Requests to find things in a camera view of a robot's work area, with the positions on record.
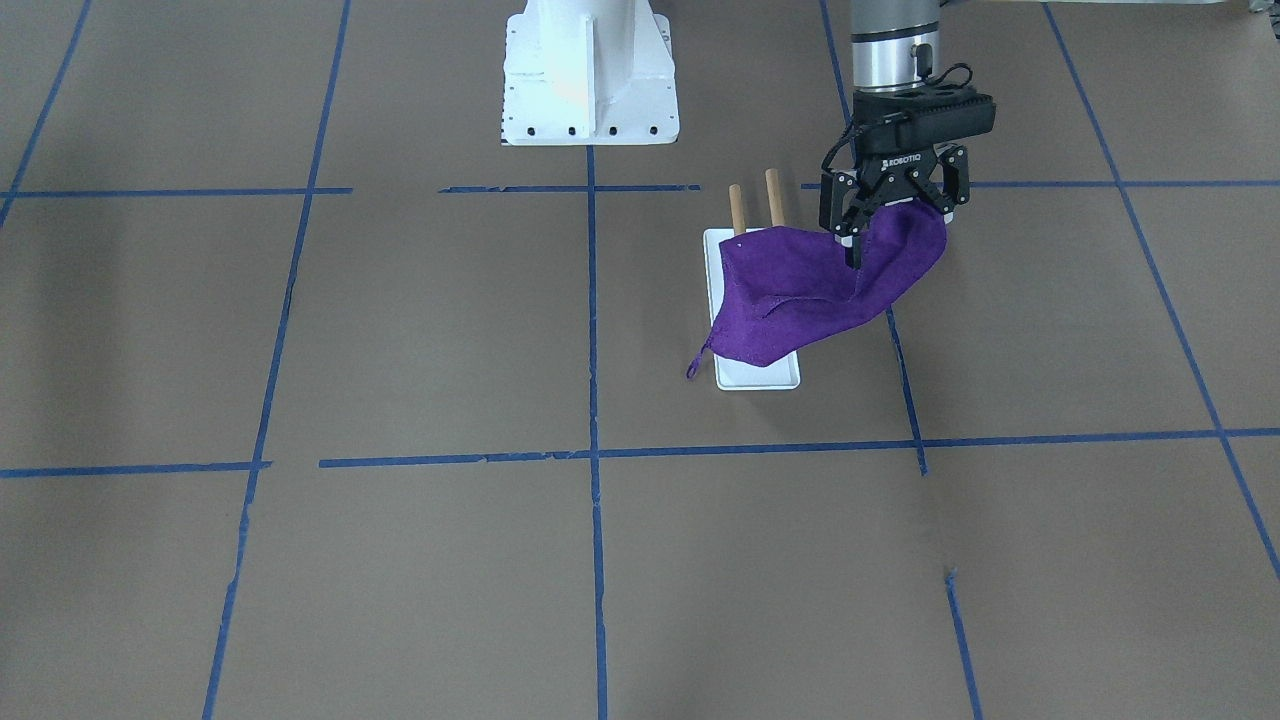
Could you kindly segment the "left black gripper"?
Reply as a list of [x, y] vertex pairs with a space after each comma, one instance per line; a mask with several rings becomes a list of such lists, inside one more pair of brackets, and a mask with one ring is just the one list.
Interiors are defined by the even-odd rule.
[[859, 149], [869, 137], [869, 126], [846, 128], [835, 151], [849, 149], [854, 168], [823, 170], [820, 177], [819, 224], [836, 238], [852, 269], [861, 268], [861, 237], [881, 206], [920, 197], [951, 223], [972, 196], [968, 146], [950, 141], [895, 152]]

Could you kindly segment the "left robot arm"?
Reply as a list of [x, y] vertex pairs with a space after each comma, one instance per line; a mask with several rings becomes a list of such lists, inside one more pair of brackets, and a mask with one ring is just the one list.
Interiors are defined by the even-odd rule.
[[824, 231], [861, 266], [865, 234], [888, 205], [922, 200], [942, 217], [972, 197], [965, 138], [995, 126], [995, 101], [965, 63], [938, 68], [938, 1], [854, 1], [846, 126], [820, 163]]

